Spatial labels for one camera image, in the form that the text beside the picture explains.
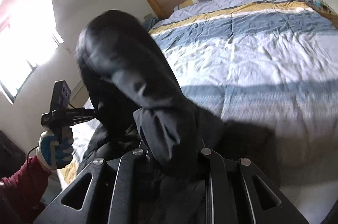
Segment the left hand blue white glove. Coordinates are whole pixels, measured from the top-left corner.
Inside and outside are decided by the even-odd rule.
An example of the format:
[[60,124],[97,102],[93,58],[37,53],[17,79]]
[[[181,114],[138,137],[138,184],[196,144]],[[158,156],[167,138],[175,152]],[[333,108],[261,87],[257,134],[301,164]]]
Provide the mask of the left hand blue white glove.
[[65,138],[58,141],[52,131],[41,134],[35,154],[44,170],[47,172],[65,168],[73,160],[73,132],[67,128]]

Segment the red sleeve left forearm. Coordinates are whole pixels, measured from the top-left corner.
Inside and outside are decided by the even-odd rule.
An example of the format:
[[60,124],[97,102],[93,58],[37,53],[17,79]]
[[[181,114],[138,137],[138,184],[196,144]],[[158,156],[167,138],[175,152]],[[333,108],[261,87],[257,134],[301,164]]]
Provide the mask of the red sleeve left forearm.
[[51,173],[34,156],[11,177],[1,178],[1,223],[33,223],[45,209],[41,198]]

